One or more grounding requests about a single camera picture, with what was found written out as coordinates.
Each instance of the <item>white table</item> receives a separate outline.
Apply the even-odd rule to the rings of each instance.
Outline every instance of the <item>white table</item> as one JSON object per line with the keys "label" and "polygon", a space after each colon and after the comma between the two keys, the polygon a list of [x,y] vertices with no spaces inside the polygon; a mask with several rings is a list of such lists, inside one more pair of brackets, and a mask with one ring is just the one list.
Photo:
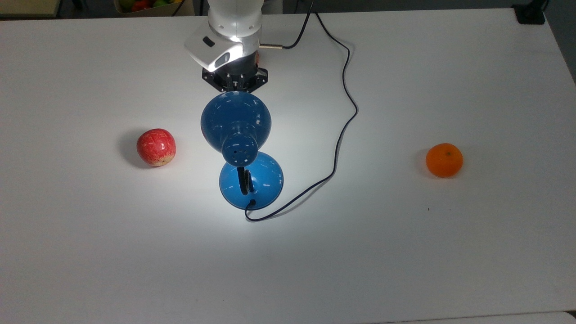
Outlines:
{"label": "white table", "polygon": [[[10,323],[375,323],[576,309],[576,87],[511,9],[325,14],[360,114],[336,176],[249,223],[199,128],[202,17],[0,22],[0,314]],[[266,16],[291,43],[303,16]],[[263,50],[273,210],[329,173],[352,114],[315,18]],[[147,129],[178,145],[150,169]],[[451,142],[465,165],[427,173]],[[263,215],[263,212],[252,216]]]}

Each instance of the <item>apple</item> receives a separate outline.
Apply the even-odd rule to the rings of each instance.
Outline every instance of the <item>apple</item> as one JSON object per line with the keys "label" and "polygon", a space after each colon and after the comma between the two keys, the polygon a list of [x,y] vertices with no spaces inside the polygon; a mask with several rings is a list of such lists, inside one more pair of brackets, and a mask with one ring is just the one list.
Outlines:
{"label": "apple", "polygon": [[169,163],[176,155],[176,141],[165,129],[151,129],[138,138],[138,155],[153,167]]}

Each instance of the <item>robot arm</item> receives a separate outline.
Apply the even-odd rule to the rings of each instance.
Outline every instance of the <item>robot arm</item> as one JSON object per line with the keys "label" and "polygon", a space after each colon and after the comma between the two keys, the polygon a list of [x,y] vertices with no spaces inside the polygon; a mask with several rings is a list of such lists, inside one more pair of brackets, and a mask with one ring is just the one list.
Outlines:
{"label": "robot arm", "polygon": [[209,0],[208,24],[184,43],[209,72],[252,55],[259,46],[264,0]]}

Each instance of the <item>power cord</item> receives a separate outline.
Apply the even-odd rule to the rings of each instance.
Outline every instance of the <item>power cord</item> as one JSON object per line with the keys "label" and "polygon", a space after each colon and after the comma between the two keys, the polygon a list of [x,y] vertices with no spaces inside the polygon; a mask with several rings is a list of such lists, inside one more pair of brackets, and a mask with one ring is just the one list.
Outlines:
{"label": "power cord", "polygon": [[[244,216],[248,220],[251,220],[251,221],[262,221],[262,220],[268,219],[268,218],[278,214],[279,212],[283,211],[288,206],[290,206],[292,203],[294,203],[296,200],[298,200],[300,197],[305,195],[308,191],[310,191],[310,190],[314,189],[315,187],[317,187],[318,185],[330,180],[336,174],[336,166],[338,165],[338,154],[340,152],[340,145],[342,144],[342,138],[344,137],[344,132],[346,131],[346,128],[348,128],[348,125],[350,124],[350,122],[352,122],[352,120],[356,117],[356,115],[358,115],[358,105],[356,104],[356,102],[354,101],[352,96],[350,95],[350,93],[348,91],[348,87],[346,86],[346,70],[348,69],[348,63],[350,62],[350,49],[346,45],[342,44],[339,40],[335,39],[330,34],[330,32],[328,32],[328,29],[326,29],[326,26],[324,26],[324,23],[322,22],[322,19],[320,18],[320,15],[318,15],[317,12],[314,12],[314,14],[318,18],[320,25],[322,25],[322,29],[324,29],[324,32],[326,32],[326,35],[328,35],[328,37],[330,37],[338,45],[344,47],[346,49],[346,51],[348,52],[348,54],[346,56],[346,63],[344,63],[344,68],[342,69],[342,85],[344,86],[344,91],[346,92],[346,96],[348,96],[348,99],[350,99],[350,102],[354,106],[354,115],[352,117],[350,117],[350,119],[348,119],[346,124],[344,124],[344,127],[342,127],[342,131],[340,132],[340,136],[338,136],[338,141],[336,142],[336,148],[334,150],[334,166],[332,167],[332,172],[326,178],[324,178],[324,179],[316,182],[315,184],[311,185],[310,187],[308,187],[301,194],[294,197],[291,201],[289,201],[284,206],[280,207],[278,210],[276,210],[276,211],[274,211],[274,212],[272,212],[272,213],[270,213],[264,217],[250,218],[250,216],[248,216],[248,209],[256,204],[256,201],[254,199],[250,200],[249,204],[246,206],[246,208],[244,208]],[[304,21],[304,26],[302,27],[302,31],[300,32],[298,39],[293,44],[293,46],[290,48],[293,48],[294,46],[296,46],[296,44],[298,44],[298,41],[300,40],[300,37],[302,36],[302,33],[304,32],[304,28],[306,27],[306,23],[308,22],[308,16],[310,16],[310,10],[308,11],[308,15],[306,16],[306,20]]]}
{"label": "power cord", "polygon": [[184,4],[184,1],[186,1],[186,0],[180,1],[180,4],[178,5],[178,8],[176,8],[176,10],[174,10],[174,12],[172,13],[171,17],[174,17],[174,16],[176,15],[176,13],[178,13],[178,10],[180,10],[180,8],[182,8],[182,5]]}
{"label": "power cord", "polygon": [[306,24],[308,24],[308,18],[310,18],[310,13],[312,12],[312,6],[314,5],[314,0],[310,3],[310,7],[308,8],[308,13],[306,14],[306,19],[304,19],[304,23],[302,24],[302,29],[300,29],[300,34],[298,34],[298,38],[296,38],[296,42],[290,46],[282,46],[283,50],[289,50],[291,48],[296,47],[300,42],[300,38],[302,38],[302,34],[304,33],[304,29],[306,29]]}

